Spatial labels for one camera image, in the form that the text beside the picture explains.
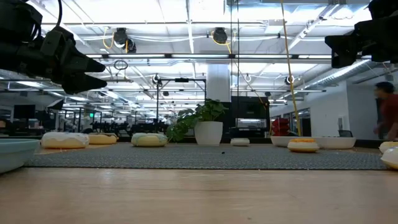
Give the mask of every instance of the textured gray rug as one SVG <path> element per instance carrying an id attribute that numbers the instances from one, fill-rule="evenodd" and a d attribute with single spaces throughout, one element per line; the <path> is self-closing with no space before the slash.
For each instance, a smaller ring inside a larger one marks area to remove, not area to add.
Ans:
<path id="1" fill-rule="evenodd" d="M 162 148 L 117 144 L 99 149 L 36 155 L 27 167 L 98 167 L 140 169 L 310 169 L 385 170 L 371 153 L 321 150 L 316 154 L 288 149 L 168 145 Z"/>

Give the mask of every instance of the white bowl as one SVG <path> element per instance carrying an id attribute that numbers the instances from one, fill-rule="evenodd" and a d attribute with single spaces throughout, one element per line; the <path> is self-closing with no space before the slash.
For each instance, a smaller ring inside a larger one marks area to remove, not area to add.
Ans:
<path id="1" fill-rule="evenodd" d="M 351 149 L 356 142 L 356 138 L 315 137 L 314 139 L 319 147 L 324 149 Z"/>
<path id="2" fill-rule="evenodd" d="M 398 147 L 393 147 L 384 152 L 381 161 L 391 168 L 398 169 Z"/>
<path id="3" fill-rule="evenodd" d="M 23 166 L 39 147 L 39 140 L 0 139 L 0 174 Z"/>
<path id="4" fill-rule="evenodd" d="M 271 141 L 274 146 L 287 147 L 289 141 L 296 138 L 311 138 L 297 136 L 273 136 Z M 351 149 L 354 147 L 356 138 L 340 138 L 340 137 L 315 137 L 313 138 L 320 148 L 324 149 Z"/>

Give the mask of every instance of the black chair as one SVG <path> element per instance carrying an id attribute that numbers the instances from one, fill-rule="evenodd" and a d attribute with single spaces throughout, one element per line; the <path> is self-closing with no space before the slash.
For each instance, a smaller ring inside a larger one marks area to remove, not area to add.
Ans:
<path id="1" fill-rule="evenodd" d="M 340 135 L 340 137 L 343 138 L 352 138 L 353 133 L 351 131 L 347 131 L 347 130 L 338 130 L 338 134 Z"/>

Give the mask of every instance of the white pillar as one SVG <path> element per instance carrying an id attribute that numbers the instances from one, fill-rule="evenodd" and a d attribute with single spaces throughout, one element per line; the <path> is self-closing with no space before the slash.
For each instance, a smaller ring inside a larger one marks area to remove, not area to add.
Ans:
<path id="1" fill-rule="evenodd" d="M 209 64 L 207 67 L 207 98 L 231 102 L 231 74 L 228 64 Z"/>

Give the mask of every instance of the yellow cable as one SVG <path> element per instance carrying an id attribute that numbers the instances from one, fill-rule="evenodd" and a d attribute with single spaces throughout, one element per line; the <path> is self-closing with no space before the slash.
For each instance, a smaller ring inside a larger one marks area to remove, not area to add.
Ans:
<path id="1" fill-rule="evenodd" d="M 264 107 L 264 110 L 267 111 L 267 108 L 266 108 L 264 102 L 262 101 L 260 95 L 259 95 L 256 91 L 254 91 L 254 88 L 253 88 L 253 87 L 250 85 L 250 83 L 244 78 L 244 76 L 243 76 L 243 74 L 242 74 L 242 72 L 241 72 L 240 69 L 238 69 L 238 72 L 241 74 L 241 76 L 243 77 L 243 80 L 248 84 L 248 86 L 250 87 L 250 89 L 259 97 L 259 100 L 260 100 L 262 106 Z M 272 125 L 271 125 L 271 121 L 269 121 L 269 132 L 268 132 L 269 135 L 271 135 L 271 126 L 272 126 Z"/>
<path id="2" fill-rule="evenodd" d="M 231 48 L 229 47 L 229 45 L 227 44 L 226 47 L 228 48 L 229 53 L 231 54 Z"/>
<path id="3" fill-rule="evenodd" d="M 112 33 L 112 43 L 111 43 L 111 46 L 108 46 L 108 45 L 105 44 L 105 34 L 106 34 L 106 31 L 107 31 L 107 30 L 108 30 L 108 28 L 105 27 L 104 38 L 102 39 L 102 43 L 104 44 L 104 46 L 105 46 L 107 49 L 111 49 L 111 48 L 113 47 L 114 32 Z"/>
<path id="4" fill-rule="evenodd" d="M 294 115 L 296 117 L 296 125 L 297 125 L 298 135 L 301 136 L 300 119 L 299 119 L 299 113 L 297 112 L 296 98 L 294 96 L 292 70 L 290 68 L 289 48 L 287 46 L 287 32 L 286 32 L 286 21 L 285 21 L 285 11 L 284 11 L 284 0 L 280 0 L 280 5 L 282 7 L 282 18 L 283 18 L 284 32 L 285 32 L 285 48 L 286 48 L 286 55 L 287 55 L 287 66 L 289 68 L 290 91 L 292 92 Z"/>

